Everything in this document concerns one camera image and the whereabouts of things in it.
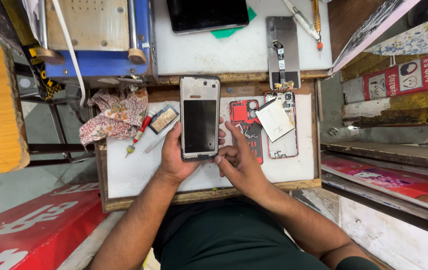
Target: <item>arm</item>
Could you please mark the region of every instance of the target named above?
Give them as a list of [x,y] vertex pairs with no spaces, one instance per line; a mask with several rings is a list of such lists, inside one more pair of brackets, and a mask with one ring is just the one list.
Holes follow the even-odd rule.
[[272,185],[262,173],[246,138],[232,124],[226,122],[225,126],[237,139],[238,146],[219,149],[214,161],[221,176],[225,175],[242,194],[273,213],[302,249],[331,269],[350,256],[368,259],[336,224]]
[[[139,269],[144,262],[176,190],[201,163],[181,160],[181,130],[181,123],[177,122],[167,134],[161,165],[107,236],[92,270]],[[225,132],[219,130],[219,136],[225,137]],[[219,144],[223,143],[224,139],[219,139]]]
[[92,269],[139,269],[179,184],[158,169],[102,244]]

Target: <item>green mat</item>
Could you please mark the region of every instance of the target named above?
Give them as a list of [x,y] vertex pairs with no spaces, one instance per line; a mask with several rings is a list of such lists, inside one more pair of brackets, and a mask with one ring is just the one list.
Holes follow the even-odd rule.
[[[249,21],[252,21],[257,16],[257,14],[249,6],[247,7],[247,15],[249,15]],[[214,35],[214,37],[216,37],[216,39],[222,39],[222,38],[230,37],[237,30],[240,30],[242,28],[243,27],[235,27],[235,28],[213,30],[211,31],[211,33]]]

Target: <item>man's left hand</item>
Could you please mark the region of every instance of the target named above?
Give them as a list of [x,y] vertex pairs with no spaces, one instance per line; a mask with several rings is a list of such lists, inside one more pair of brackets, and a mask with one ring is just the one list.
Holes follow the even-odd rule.
[[[219,124],[224,122],[222,117],[219,117]],[[162,147],[162,161],[161,166],[157,169],[157,173],[167,177],[173,184],[180,185],[184,179],[191,175],[197,167],[202,163],[200,161],[182,161],[181,159],[181,143],[179,137],[181,136],[181,122],[178,121],[174,127],[166,135],[164,145]],[[225,132],[219,129],[219,145],[225,143],[222,139],[225,137]]]

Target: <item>white cable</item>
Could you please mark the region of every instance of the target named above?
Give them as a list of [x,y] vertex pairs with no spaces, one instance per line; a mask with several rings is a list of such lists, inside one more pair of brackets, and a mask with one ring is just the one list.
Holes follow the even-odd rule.
[[69,54],[71,54],[71,59],[73,60],[74,70],[76,70],[77,79],[79,80],[79,86],[81,87],[81,102],[80,105],[83,107],[84,100],[86,99],[86,90],[84,89],[83,78],[81,77],[81,71],[79,70],[79,65],[77,64],[76,55],[74,54],[73,44],[71,43],[71,38],[69,37],[69,32],[67,31],[66,22],[62,16],[61,6],[59,6],[58,0],[52,0],[56,14],[58,15],[59,23],[61,24],[62,32],[64,38],[66,39],[67,48],[69,49]]

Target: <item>red screwdriver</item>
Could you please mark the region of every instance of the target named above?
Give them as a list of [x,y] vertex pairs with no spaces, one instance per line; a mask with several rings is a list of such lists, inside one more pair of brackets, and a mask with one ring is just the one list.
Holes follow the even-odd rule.
[[154,112],[152,112],[151,110],[149,112],[147,112],[147,116],[144,118],[143,123],[141,125],[141,128],[137,131],[136,136],[133,139],[133,144],[131,144],[130,146],[128,146],[126,148],[127,150],[127,154],[126,157],[134,152],[134,144],[137,143],[137,141],[139,141],[139,139],[141,138],[141,136],[144,134],[144,131],[146,129],[146,127],[149,125],[149,123],[151,123],[151,119],[153,118],[153,116],[155,115]]

